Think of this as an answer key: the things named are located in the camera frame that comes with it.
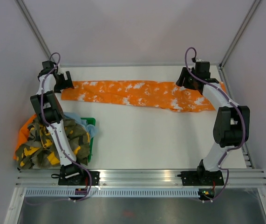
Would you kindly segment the orange white tie-dye trousers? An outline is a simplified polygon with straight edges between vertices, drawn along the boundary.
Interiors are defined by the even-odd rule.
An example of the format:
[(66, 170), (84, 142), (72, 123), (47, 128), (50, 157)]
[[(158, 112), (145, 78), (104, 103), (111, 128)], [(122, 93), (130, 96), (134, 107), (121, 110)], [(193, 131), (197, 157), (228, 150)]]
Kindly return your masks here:
[(196, 90), (174, 82), (145, 80), (74, 81), (74, 88), (62, 91), (61, 100), (155, 107), (174, 112), (214, 111), (209, 100)]

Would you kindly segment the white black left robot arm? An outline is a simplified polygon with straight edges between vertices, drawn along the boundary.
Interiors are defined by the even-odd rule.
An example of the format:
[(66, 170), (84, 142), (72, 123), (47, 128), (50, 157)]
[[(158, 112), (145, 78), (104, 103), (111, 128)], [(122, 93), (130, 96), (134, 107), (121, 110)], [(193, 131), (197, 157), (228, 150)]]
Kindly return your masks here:
[(59, 64), (48, 60), (42, 62), (38, 80), (39, 89), (30, 97), (30, 101), (39, 122), (46, 126), (54, 141), (61, 166), (60, 179), (81, 185), (85, 180), (85, 173), (67, 139), (64, 113), (55, 95), (64, 89), (74, 88), (70, 72), (60, 73)]

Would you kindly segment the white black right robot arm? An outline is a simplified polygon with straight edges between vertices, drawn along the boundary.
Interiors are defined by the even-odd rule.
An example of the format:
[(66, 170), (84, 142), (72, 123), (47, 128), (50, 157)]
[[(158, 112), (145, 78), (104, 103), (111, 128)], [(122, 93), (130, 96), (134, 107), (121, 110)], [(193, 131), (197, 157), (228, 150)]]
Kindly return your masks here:
[(222, 169), (221, 165), (229, 152), (241, 148), (248, 140), (250, 109), (240, 106), (225, 93), (219, 81), (211, 77), (208, 61), (197, 58), (192, 61), (192, 67), (182, 68), (176, 85), (198, 91), (217, 111), (212, 131), (214, 144), (196, 172), (198, 183), (206, 185)]

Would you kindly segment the camouflage trousers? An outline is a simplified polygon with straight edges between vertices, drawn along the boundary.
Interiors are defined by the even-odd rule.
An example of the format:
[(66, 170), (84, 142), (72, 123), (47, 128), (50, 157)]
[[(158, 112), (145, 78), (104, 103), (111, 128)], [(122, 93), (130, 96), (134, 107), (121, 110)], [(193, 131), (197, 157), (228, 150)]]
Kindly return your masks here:
[[(88, 165), (90, 135), (73, 119), (64, 118), (64, 130), (76, 158), (81, 164)], [(58, 152), (47, 128), (36, 117), (28, 125), (30, 130), (27, 141), (16, 151), (19, 169), (53, 168), (60, 165)]]

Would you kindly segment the green plastic bin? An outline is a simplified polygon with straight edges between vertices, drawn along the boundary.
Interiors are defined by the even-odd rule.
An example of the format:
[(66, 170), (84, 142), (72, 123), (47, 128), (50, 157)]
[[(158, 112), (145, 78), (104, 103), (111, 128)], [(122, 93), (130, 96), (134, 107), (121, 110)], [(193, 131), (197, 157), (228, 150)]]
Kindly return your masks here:
[(91, 162), (91, 158), (92, 158), (94, 137), (97, 135), (98, 129), (96, 127), (95, 118), (81, 117), (81, 120), (82, 120), (83, 126), (87, 128), (87, 131), (91, 136), (90, 142), (89, 142), (89, 155), (88, 155), (88, 163), (89, 163)]

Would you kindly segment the orange garment in pile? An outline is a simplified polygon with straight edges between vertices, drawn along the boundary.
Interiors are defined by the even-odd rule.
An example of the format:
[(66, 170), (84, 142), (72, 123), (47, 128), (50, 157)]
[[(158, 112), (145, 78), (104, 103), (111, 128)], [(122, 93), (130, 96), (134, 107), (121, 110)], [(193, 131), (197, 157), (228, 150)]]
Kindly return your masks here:
[(28, 130), (28, 125), (31, 124), (36, 117), (37, 117), (36, 114), (32, 115), (27, 120), (27, 122), (20, 128), (19, 133), (18, 133), (18, 138), (17, 138), (17, 144), (15, 147), (14, 155), (13, 155), (14, 160), (17, 160), (17, 156), (16, 156), (17, 149), (19, 148), (21, 144), (25, 143), (29, 137), (30, 130)]

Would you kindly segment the left aluminium frame post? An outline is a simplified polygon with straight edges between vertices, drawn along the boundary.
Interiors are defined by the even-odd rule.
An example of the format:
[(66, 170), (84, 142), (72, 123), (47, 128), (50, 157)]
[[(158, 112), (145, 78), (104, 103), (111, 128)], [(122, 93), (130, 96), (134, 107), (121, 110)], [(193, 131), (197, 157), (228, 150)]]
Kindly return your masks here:
[(46, 56), (47, 59), (50, 58), (52, 52), (50, 51), (48, 45), (46, 44), (36, 22), (34, 21), (33, 16), (31, 15), (27, 5), (25, 4), (24, 0), (15, 0), (17, 7), (19, 8), (20, 12), (22, 13), (25, 21), (27, 22), (29, 28), (31, 29), (34, 37), (36, 38), (42, 52)]

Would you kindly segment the aluminium frame post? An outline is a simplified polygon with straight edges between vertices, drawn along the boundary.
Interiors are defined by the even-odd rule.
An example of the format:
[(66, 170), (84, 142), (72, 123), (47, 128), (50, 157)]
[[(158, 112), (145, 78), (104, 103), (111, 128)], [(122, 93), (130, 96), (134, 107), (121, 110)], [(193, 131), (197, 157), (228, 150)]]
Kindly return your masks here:
[(233, 53), (234, 49), (236, 48), (238, 42), (240, 41), (242, 35), (246, 31), (247, 27), (249, 26), (252, 18), (254, 17), (256, 11), (258, 10), (259, 6), (261, 5), (263, 0), (254, 0), (247, 11), (240, 27), (238, 28), (231, 44), (229, 45), (227, 51), (225, 52), (221, 62), (219, 63), (219, 67), (222, 70), (226, 63), (228, 62), (228, 59), (230, 58), (231, 54)]
[(50, 51), (48, 45), (46, 44), (36, 22), (34, 21), (33, 16), (31, 15), (27, 5), (25, 4), (24, 0), (15, 0), (17, 7), (19, 8), (20, 12), (22, 13), (25, 21), (27, 22), (29, 28), (31, 29), (34, 37), (36, 38), (42, 52), (46, 56), (47, 59), (50, 58), (52, 52)]

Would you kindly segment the right aluminium frame post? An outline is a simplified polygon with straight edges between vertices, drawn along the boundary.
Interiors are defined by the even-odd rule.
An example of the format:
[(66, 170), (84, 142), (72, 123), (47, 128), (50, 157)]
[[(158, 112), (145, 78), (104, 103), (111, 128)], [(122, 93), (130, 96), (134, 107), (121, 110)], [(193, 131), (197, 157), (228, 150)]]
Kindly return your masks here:
[(247, 27), (249, 26), (252, 18), (254, 17), (256, 11), (258, 10), (259, 6), (261, 5), (263, 0), (254, 0), (247, 11), (240, 27), (238, 28), (231, 44), (229, 45), (227, 51), (225, 52), (221, 62), (219, 63), (219, 67), (222, 70), (226, 63), (228, 62), (228, 59), (230, 58), (231, 54), (233, 53), (234, 49), (236, 48), (238, 42), (240, 41), (242, 35), (246, 31)]

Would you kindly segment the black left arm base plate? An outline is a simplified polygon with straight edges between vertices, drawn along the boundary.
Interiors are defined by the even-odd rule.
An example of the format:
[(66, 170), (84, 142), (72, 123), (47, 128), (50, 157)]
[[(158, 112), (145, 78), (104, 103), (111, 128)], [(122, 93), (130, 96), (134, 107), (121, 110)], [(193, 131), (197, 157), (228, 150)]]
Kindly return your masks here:
[(100, 172), (89, 171), (90, 176), (86, 171), (78, 174), (68, 175), (61, 173), (58, 180), (58, 185), (61, 186), (98, 186), (100, 180)]

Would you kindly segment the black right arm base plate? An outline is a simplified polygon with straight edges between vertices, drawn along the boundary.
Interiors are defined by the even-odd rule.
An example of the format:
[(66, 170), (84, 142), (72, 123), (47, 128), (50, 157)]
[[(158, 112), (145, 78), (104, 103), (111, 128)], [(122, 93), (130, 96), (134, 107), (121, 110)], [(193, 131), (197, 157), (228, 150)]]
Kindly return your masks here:
[(183, 186), (223, 186), (224, 179), (221, 171), (205, 172), (199, 174), (197, 171), (182, 171), (177, 177), (181, 178)]

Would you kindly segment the aluminium mounting rail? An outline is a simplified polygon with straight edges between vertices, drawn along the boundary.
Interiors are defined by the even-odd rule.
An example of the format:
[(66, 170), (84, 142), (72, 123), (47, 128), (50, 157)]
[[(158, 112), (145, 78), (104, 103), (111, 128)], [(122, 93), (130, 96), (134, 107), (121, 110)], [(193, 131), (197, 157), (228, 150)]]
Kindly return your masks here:
[[(207, 188), (209, 185), (184, 186), (185, 177), (179, 169), (95, 169), (93, 178), (101, 188)], [(57, 169), (32, 169), (17, 173), (15, 186), (57, 187), (58, 179), (51, 177)], [(266, 175), (261, 169), (230, 169), (228, 188), (266, 188)]]

